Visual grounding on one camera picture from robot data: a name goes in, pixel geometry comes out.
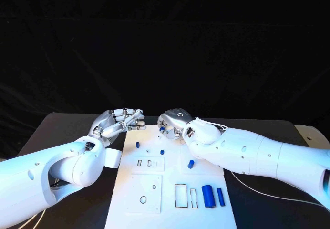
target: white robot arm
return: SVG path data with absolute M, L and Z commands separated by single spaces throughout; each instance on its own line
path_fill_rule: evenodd
M 107 148 L 119 133 L 146 129 L 143 111 L 106 111 L 75 142 L 0 162 L 0 229 L 18 224 L 119 167 L 121 151 Z M 61 182 L 49 185 L 48 174 Z
M 330 149 L 277 142 L 257 133 L 193 119 L 183 109 L 159 117 L 162 133 L 183 137 L 193 156 L 248 175 L 276 178 L 307 192 L 330 210 Z

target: black background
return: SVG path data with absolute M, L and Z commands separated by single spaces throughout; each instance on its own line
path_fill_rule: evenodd
M 0 3 L 0 157 L 51 112 L 281 119 L 329 137 L 326 6 L 218 1 Z

